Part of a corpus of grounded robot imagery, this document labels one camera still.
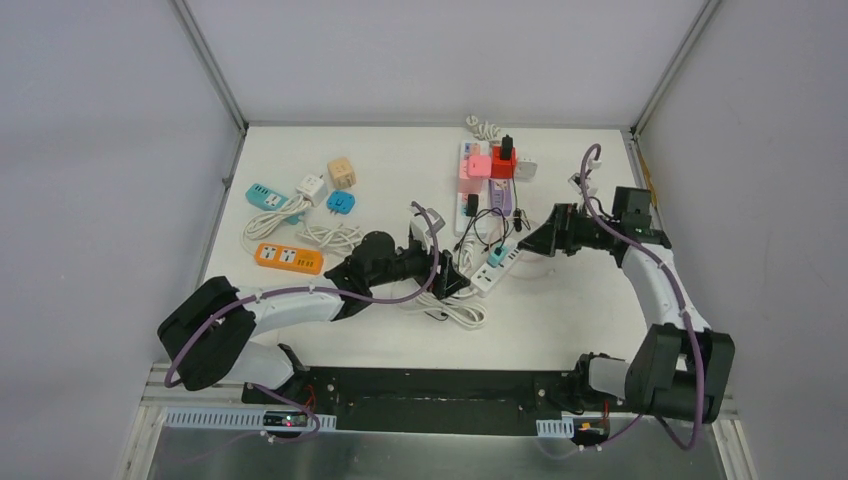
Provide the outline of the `pink cube socket adapter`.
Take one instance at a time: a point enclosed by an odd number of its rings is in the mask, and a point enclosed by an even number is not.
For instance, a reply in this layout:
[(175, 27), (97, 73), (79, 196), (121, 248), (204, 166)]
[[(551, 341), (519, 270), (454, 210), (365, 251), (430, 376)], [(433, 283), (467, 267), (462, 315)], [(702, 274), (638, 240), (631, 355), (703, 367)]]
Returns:
[(466, 160), (466, 174), (469, 178), (490, 178), (492, 159), (489, 155), (470, 155)]

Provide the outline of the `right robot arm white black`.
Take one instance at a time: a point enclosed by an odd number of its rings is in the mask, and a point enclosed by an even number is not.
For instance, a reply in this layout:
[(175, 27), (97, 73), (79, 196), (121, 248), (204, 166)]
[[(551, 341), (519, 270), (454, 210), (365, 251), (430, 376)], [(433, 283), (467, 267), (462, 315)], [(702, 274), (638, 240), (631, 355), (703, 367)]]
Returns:
[(719, 415), (735, 344), (712, 329), (690, 302), (674, 265), (667, 235), (652, 228), (649, 191), (619, 187), (610, 220), (588, 208), (559, 203), (548, 219), (518, 244), (552, 257), (582, 248), (610, 253), (636, 293), (647, 333), (630, 361), (583, 354), (566, 376), (566, 397), (583, 410), (606, 397), (633, 413), (713, 422)]

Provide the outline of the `small white power strip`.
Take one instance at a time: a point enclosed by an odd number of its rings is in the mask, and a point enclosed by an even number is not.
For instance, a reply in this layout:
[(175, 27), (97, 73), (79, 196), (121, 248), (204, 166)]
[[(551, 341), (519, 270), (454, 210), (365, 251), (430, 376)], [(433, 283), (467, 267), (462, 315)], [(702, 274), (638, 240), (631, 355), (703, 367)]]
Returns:
[(506, 253), (497, 265), (486, 260), (471, 276), (471, 286), (480, 297), (487, 297), (520, 258), (521, 251), (517, 248), (516, 241), (508, 240), (505, 249)]

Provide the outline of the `long white power strip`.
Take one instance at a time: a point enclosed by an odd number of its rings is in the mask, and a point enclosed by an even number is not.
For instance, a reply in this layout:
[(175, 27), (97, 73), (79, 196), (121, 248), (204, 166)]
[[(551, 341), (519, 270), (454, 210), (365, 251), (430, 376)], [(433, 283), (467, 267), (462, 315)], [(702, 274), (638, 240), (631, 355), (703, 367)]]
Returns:
[(476, 212), (488, 209), (491, 206), (489, 195), (489, 179), (483, 177), (471, 177), (468, 175), (468, 161), (472, 156), (490, 153), (490, 144), (487, 141), (464, 140), (459, 146), (457, 193), (455, 204), (455, 215), (453, 230), (457, 236), (465, 231), (473, 215), (468, 215), (467, 205), (470, 195), (477, 197)]

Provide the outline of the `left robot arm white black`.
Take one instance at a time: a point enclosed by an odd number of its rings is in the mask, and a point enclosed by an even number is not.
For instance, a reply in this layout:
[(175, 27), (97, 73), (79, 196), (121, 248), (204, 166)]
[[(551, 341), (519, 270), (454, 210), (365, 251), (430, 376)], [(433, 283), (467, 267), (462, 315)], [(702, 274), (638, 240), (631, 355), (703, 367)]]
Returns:
[(165, 384), (198, 391), (231, 379), (259, 384), (281, 404), (297, 402), (305, 378), (282, 347), (256, 342), (258, 335), (303, 323), (352, 317), (378, 303), (377, 286), (414, 280), (403, 302), (431, 294), (448, 299), (469, 286), (450, 251), (410, 235), (405, 248), (380, 231), (366, 234), (337, 266), (307, 285), (268, 290), (239, 288), (225, 276), (205, 281), (157, 329), (171, 365)]

